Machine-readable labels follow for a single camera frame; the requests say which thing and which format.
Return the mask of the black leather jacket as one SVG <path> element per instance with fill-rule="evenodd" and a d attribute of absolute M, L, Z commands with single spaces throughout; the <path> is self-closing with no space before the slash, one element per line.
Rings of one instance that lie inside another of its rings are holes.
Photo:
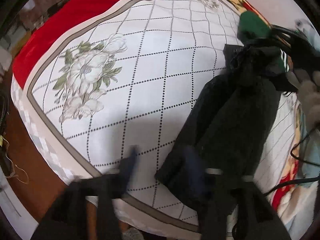
<path fill-rule="evenodd" d="M 279 48 L 226 45 L 223 53 L 225 71 L 204 85 L 155 175 L 198 216 L 213 199 L 235 206 L 232 191 L 255 173 L 285 85 Z"/>

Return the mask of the green folded garment white stripes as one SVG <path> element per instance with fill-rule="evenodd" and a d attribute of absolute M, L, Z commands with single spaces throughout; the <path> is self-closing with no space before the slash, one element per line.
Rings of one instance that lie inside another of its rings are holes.
<path fill-rule="evenodd" d="M 266 38 L 269 32 L 269 26 L 256 13 L 245 11 L 240 15 L 237 38 L 243 45 L 256 38 Z M 283 50 L 277 47 L 267 47 L 265 50 L 274 53 L 276 57 L 276 63 L 279 67 L 274 72 L 283 73 L 289 71 L 289 58 Z"/>

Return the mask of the white fleece garment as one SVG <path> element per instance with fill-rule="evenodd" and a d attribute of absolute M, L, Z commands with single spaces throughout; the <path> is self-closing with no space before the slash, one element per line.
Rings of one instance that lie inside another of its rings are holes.
<path fill-rule="evenodd" d="M 286 78 L 298 90 L 298 100 L 310 132 L 319 125 L 319 71 L 314 71 L 310 77 L 305 70 L 298 69 L 295 73 L 287 72 Z"/>

